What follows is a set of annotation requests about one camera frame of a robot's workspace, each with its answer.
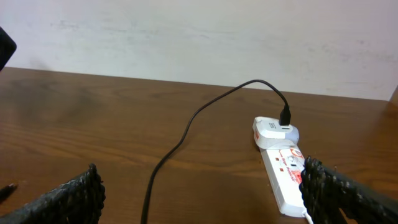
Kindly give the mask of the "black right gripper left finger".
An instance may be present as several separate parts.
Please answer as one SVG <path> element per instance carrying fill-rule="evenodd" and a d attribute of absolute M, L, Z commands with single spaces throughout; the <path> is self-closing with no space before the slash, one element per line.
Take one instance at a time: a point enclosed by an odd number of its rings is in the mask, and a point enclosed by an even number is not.
<path fill-rule="evenodd" d="M 1 217 L 1 224 L 97 224 L 105 187 L 94 164 L 73 179 Z"/>

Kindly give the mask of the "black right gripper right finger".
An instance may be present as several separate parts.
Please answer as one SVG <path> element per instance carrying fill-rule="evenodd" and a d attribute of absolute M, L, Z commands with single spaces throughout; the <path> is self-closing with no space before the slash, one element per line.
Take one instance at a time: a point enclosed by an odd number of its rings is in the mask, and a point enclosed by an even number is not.
<path fill-rule="evenodd" d="M 308 156 L 299 189 L 314 223 L 397 223 L 397 201 Z"/>

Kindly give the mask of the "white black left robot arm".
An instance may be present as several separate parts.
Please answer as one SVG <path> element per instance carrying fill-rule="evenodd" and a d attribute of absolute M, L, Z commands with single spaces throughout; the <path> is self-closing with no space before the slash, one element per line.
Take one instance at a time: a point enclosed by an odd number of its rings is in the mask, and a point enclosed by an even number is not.
<path fill-rule="evenodd" d="M 6 66 L 16 49 L 16 43 L 6 31 L 0 27 L 0 70 Z"/>

